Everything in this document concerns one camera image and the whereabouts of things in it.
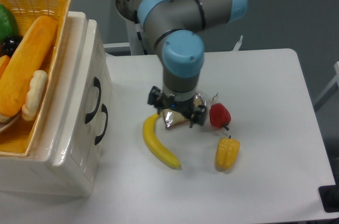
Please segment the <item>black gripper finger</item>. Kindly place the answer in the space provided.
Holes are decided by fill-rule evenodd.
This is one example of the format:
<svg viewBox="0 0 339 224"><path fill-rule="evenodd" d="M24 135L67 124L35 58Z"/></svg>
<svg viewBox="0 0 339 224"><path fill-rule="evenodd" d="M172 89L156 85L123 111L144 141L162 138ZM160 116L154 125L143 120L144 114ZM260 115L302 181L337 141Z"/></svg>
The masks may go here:
<svg viewBox="0 0 339 224"><path fill-rule="evenodd" d="M198 105L193 107L193 113L190 117L190 128L193 128L194 124L204 126L207 117L207 107L205 105Z"/></svg>
<svg viewBox="0 0 339 224"><path fill-rule="evenodd" d="M157 114L160 114L163 109L162 96L161 90L156 86L153 86L148 94L147 103L157 110Z"/></svg>

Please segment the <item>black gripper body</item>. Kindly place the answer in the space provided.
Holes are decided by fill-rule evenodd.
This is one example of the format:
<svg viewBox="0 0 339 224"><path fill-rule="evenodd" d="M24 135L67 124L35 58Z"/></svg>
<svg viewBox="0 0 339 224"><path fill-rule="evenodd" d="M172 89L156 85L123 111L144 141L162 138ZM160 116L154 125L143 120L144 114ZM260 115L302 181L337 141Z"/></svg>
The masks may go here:
<svg viewBox="0 0 339 224"><path fill-rule="evenodd" d="M199 108L194 105L195 90L177 95L171 94L170 96L166 96L163 92L158 92L156 96L157 114L160 114L164 109L170 109L192 120L199 111Z"/></svg>

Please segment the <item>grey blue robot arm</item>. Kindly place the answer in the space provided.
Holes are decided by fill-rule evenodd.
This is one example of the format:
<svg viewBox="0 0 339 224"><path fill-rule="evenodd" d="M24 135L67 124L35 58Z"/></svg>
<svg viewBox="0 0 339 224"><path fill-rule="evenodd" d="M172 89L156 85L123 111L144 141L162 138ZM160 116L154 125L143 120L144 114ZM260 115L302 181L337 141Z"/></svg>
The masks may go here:
<svg viewBox="0 0 339 224"><path fill-rule="evenodd" d="M205 105L194 105L204 63L204 44L198 33L243 17L248 0L124 0L127 19L143 30L142 38L163 66L163 86L153 87L148 104L170 109L191 124L204 125Z"/></svg>

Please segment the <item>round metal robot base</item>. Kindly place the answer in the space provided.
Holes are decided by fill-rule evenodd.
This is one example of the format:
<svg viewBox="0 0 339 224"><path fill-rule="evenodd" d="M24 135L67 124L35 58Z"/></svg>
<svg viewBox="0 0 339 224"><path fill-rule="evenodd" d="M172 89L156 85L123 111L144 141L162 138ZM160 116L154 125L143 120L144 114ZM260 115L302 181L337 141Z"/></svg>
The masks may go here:
<svg viewBox="0 0 339 224"><path fill-rule="evenodd" d="M139 23L137 10L142 1L143 0L115 0L115 5L122 17L131 22Z"/></svg>

